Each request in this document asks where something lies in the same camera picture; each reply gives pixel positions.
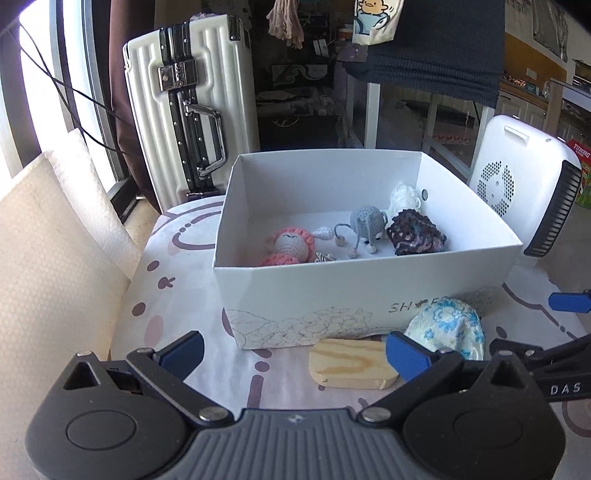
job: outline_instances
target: red box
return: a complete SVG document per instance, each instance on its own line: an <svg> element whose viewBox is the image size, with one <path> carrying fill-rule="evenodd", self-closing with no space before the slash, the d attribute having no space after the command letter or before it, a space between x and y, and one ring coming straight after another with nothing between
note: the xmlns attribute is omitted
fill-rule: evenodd
<svg viewBox="0 0 591 480"><path fill-rule="evenodd" d="M583 178L579 187L579 194L576 202L583 207L591 207L591 147L584 145L572 139L567 145L574 151L581 162Z"/></svg>

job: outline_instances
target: white plastic device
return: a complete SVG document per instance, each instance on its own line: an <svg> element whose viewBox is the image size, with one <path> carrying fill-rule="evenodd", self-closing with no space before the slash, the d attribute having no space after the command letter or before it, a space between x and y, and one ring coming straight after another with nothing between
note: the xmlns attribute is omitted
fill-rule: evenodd
<svg viewBox="0 0 591 480"><path fill-rule="evenodd" d="M550 251L581 181L574 152L557 138L505 115L486 127L469 187L515 232L528 257Z"/></svg>

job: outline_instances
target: white cardboard box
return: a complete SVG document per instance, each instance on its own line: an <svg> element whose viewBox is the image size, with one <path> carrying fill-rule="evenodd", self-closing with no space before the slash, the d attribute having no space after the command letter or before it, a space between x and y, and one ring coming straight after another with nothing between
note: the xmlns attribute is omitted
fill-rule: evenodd
<svg viewBox="0 0 591 480"><path fill-rule="evenodd" d="M386 235L371 255L317 240L339 261L256 267L265 239L296 226L348 223L364 205L385 210L399 181L427 191L422 213L447 235L446 251L396 257ZM521 249L505 222L467 185L422 152L295 150L240 155L222 210L213 268L241 348L311 345L404 330L427 303L466 299L478 309Z"/></svg>

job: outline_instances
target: pink crochet doll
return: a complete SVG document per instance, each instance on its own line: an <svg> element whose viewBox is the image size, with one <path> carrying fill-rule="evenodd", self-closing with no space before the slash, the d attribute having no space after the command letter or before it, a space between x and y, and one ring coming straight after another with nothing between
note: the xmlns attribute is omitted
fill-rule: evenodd
<svg viewBox="0 0 591 480"><path fill-rule="evenodd" d="M273 265L293 265L313 262L316 259L316 242L314 239L331 240L331 229L322 227L314 232L303 228L288 227L280 230L272 237L273 253L261 264L262 267Z"/></svg>

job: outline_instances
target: chair backrest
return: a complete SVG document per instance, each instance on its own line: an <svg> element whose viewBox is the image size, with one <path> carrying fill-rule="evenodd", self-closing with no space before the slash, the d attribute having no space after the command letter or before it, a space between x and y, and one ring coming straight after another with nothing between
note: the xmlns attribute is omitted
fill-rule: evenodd
<svg viewBox="0 0 591 480"><path fill-rule="evenodd" d="M90 152L78 129L46 151L72 208L109 258L131 279L141 252L134 244L100 183Z"/></svg>
<svg viewBox="0 0 591 480"><path fill-rule="evenodd" d="M129 278L40 156L0 199L0 480L32 480L26 428L77 351L106 359Z"/></svg>

